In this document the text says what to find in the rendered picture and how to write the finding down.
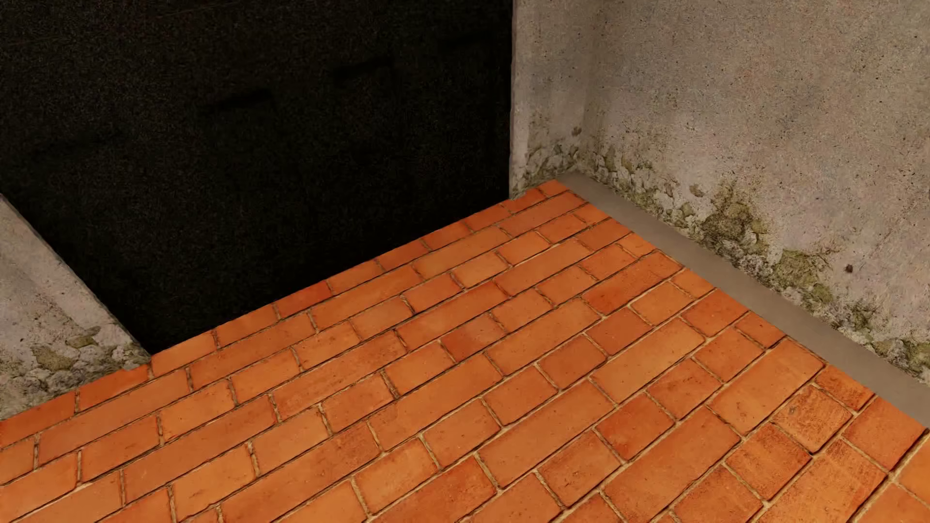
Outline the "grey concrete skirting strip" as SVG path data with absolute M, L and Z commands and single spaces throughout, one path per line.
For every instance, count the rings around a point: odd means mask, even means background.
M 577 171 L 557 180 L 930 429 L 930 386 L 920 384 L 605 185 Z

